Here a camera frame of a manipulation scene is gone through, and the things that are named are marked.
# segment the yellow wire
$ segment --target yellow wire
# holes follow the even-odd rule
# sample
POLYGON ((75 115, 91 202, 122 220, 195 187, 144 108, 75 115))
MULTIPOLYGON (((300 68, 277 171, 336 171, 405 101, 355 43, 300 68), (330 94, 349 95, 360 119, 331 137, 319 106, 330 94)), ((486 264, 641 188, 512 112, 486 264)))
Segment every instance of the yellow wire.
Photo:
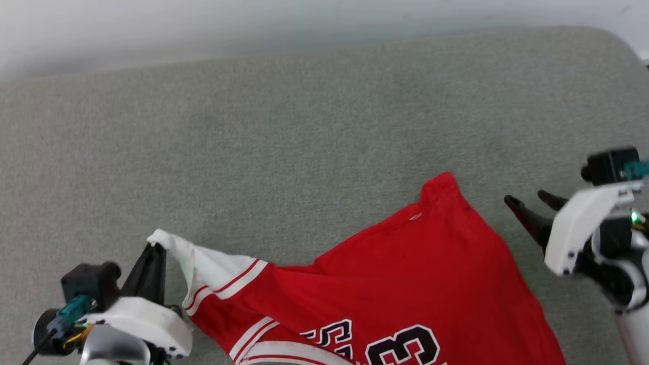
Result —
POLYGON ((85 340, 88 333, 90 333, 90 330, 92 329, 92 327, 95 327, 95 325, 91 324, 91 325, 87 326, 86 329, 83 332, 68 338, 68 340, 63 343, 63 348, 67 349, 67 347, 70 344, 72 344, 74 341, 77 341, 79 338, 82 339, 82 340, 85 340))

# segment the red fabric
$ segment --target red fabric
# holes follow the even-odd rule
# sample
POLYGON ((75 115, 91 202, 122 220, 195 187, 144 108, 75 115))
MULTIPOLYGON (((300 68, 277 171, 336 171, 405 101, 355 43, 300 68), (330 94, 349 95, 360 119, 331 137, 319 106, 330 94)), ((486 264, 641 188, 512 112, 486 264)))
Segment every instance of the red fabric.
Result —
MULTIPOLYGON (((351 339, 336 343, 343 329, 336 330, 324 348, 333 352, 349 344, 353 362, 361 364, 397 363, 396 353, 373 360, 366 352, 413 326, 419 327, 412 333, 432 332, 437 353, 420 359, 425 339, 410 342, 405 347, 411 356, 400 364, 565 363, 507 246, 464 200, 450 173, 428 181, 419 202, 312 265, 268 264, 231 298, 206 298, 192 320, 229 351, 266 316, 280 325, 261 341, 318 343, 321 327, 350 321, 351 339), (310 340, 297 335, 312 330, 310 340)), ((424 355, 432 350, 428 346, 424 355)))

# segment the black number with white outline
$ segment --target black number with white outline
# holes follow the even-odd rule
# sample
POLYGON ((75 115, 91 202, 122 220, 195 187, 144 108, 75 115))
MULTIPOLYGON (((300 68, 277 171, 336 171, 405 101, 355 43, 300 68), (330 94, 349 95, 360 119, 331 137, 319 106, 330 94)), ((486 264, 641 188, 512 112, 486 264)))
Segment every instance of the black number with white outline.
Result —
POLYGON ((394 336, 367 345, 365 350, 369 365, 386 365, 384 356, 389 353, 395 357, 397 364, 415 356, 420 365, 431 365, 439 355, 439 344, 433 331, 422 325, 414 325, 395 333, 394 336), (418 343, 420 350, 411 354, 408 345, 414 342, 418 343))

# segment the teal connector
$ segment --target teal connector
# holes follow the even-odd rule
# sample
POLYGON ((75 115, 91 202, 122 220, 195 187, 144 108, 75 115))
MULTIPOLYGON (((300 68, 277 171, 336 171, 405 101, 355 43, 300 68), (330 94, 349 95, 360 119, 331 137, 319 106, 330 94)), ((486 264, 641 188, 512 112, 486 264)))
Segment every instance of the teal connector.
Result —
POLYGON ((62 337, 65 332, 74 326, 75 322, 80 320, 83 316, 90 312, 92 309, 92 299, 88 296, 80 295, 74 297, 56 313, 56 317, 47 324, 47 332, 56 330, 54 338, 62 337))
POLYGON ((629 180, 641 180, 649 176, 649 163, 643 161, 624 164, 624 177, 629 180))

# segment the red stripe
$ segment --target red stripe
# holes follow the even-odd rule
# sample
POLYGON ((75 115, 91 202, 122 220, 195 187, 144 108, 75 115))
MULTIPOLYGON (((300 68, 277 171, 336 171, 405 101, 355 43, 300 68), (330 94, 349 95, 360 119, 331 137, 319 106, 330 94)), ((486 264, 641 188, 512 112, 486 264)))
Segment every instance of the red stripe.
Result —
POLYGON ((222 286, 221 289, 218 289, 217 291, 215 291, 215 293, 220 293, 220 292, 222 292, 223 290, 226 290, 230 285, 234 284, 234 283, 235 283, 237 280, 239 280, 242 276, 244 276, 244 275, 247 274, 249 271, 251 271, 252 268, 254 267, 254 265, 255 265, 258 261, 259 261, 258 258, 255 259, 255 261, 252 263, 252 265, 250 265, 250 266, 249 266, 249 267, 248 267, 244 272, 242 272, 239 276, 237 276, 237 277, 235 277, 234 279, 232 279, 232 280, 231 280, 229 283, 227 283, 226 285, 222 286))
POLYGON ((257 355, 257 356, 251 356, 248 358, 248 360, 254 360, 254 359, 289 359, 289 360, 301 360, 301 361, 306 361, 311 364, 316 364, 316 365, 326 365, 324 362, 319 362, 316 360, 312 359, 307 359, 306 357, 299 357, 299 356, 291 356, 291 355, 257 355))
POLYGON ((234 362, 237 361, 237 359, 239 358, 239 356, 241 356, 241 352, 243 352, 243 350, 245 350, 246 346, 248 346, 248 345, 252 342, 252 339, 253 339, 256 335, 258 335, 259 332, 262 332, 264 328, 266 328, 266 327, 268 327, 268 326, 270 326, 270 325, 272 325, 272 324, 274 324, 274 323, 277 323, 277 322, 275 322, 275 321, 270 321, 270 322, 266 323, 265 325, 263 325, 262 328, 258 329, 255 333, 253 333, 252 336, 250 336, 250 338, 246 341, 246 343, 243 344, 243 346, 241 347, 241 349, 239 350, 239 352, 237 353, 237 355, 234 357, 234 362))
POLYGON ((191 308, 191 307, 194 306, 194 302, 196 302, 196 297, 199 295, 199 293, 200 293, 203 289, 205 289, 205 288, 207 288, 207 287, 208 287, 208 286, 205 285, 205 286, 202 286, 200 289, 196 290, 196 292, 194 293, 194 299, 191 300, 191 304, 190 304, 187 308, 185 308, 185 310, 188 310, 189 308, 191 308))

